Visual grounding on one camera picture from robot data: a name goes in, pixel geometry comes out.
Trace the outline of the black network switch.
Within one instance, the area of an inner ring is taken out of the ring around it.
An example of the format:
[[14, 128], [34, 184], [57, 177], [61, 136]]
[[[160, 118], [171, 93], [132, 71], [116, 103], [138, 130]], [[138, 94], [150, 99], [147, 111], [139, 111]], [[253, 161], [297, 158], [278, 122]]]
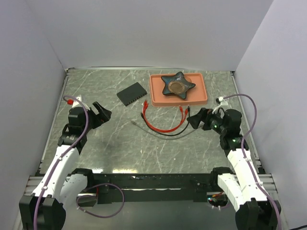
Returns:
[[138, 82], [136, 82], [131, 86], [118, 92], [117, 97], [125, 106], [128, 106], [136, 100], [142, 98], [146, 94], [147, 91]]

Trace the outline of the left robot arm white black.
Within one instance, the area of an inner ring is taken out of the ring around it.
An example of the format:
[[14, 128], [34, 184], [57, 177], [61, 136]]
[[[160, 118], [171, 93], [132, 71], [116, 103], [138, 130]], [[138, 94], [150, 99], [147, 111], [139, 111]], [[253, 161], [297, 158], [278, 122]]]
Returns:
[[95, 187], [92, 170], [71, 169], [87, 142], [87, 133], [109, 121], [112, 113], [98, 102], [93, 103], [97, 113], [79, 100], [69, 100], [68, 103], [72, 108], [58, 140], [54, 159], [33, 192], [20, 199], [24, 230], [62, 229], [67, 207], [80, 191], [89, 193]]

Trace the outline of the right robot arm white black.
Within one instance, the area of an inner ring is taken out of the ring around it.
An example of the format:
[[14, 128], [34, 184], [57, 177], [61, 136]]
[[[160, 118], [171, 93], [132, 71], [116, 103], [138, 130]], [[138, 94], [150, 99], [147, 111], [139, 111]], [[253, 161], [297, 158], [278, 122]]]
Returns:
[[194, 129], [213, 130], [220, 136], [220, 146], [233, 168], [213, 169], [210, 187], [225, 192], [236, 211], [237, 229], [280, 230], [281, 206], [269, 195], [257, 174], [248, 144], [241, 135], [241, 118], [242, 114], [235, 109], [220, 115], [213, 109], [202, 108], [187, 121]]

